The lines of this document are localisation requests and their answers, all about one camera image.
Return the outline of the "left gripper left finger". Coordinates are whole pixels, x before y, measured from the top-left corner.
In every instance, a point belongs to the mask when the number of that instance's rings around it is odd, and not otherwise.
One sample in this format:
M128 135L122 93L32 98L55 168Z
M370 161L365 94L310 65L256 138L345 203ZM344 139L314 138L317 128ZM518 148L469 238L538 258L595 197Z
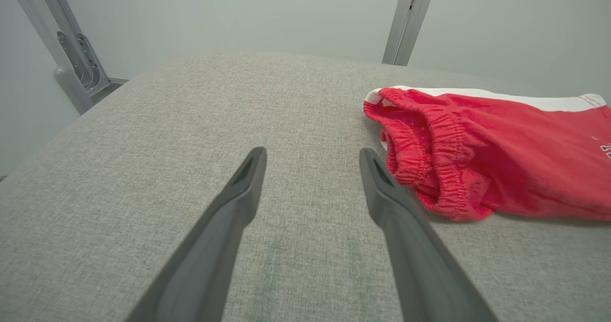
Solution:
M253 148L186 235L128 322L220 322L244 229L254 220L267 164Z

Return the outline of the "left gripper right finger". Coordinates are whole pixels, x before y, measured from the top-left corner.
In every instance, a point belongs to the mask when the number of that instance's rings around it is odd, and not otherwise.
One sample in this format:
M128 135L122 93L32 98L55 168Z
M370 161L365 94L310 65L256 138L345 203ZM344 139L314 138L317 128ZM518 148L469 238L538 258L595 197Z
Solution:
M369 215L383 231L406 322L496 322L497 317L443 244L415 196L376 152L359 166Z

